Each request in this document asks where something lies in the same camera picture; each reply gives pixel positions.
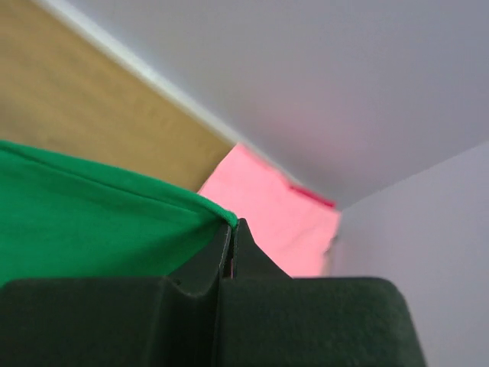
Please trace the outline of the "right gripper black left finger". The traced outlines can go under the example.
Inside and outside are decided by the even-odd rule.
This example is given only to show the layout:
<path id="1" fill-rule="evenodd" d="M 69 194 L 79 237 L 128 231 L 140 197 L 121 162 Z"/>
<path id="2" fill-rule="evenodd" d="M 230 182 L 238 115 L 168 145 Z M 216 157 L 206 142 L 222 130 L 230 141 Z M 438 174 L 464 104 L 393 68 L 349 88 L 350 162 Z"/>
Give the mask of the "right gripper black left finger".
<path id="1" fill-rule="evenodd" d="M 232 229 L 167 277 L 45 278 L 1 289 L 3 366 L 213 366 Z"/>

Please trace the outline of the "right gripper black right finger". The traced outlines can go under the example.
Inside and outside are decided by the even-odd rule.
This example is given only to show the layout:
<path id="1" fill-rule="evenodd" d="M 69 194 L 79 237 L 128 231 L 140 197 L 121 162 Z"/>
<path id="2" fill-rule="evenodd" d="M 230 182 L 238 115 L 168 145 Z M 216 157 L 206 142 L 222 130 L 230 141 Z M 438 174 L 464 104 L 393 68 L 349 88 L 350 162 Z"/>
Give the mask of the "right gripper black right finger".
<path id="1" fill-rule="evenodd" d="M 292 278 L 240 219 L 219 285 L 217 366 L 424 366 L 403 295 L 383 278 Z"/>

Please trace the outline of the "green t shirt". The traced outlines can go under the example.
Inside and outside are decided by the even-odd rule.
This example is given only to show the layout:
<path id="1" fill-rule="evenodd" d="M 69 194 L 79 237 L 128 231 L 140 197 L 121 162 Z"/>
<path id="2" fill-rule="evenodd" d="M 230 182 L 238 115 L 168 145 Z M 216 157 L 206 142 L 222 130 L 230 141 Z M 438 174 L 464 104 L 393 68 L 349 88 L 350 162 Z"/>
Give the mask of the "green t shirt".
<path id="1" fill-rule="evenodd" d="M 118 167 L 1 143 L 1 281 L 165 276 L 237 216 Z"/>

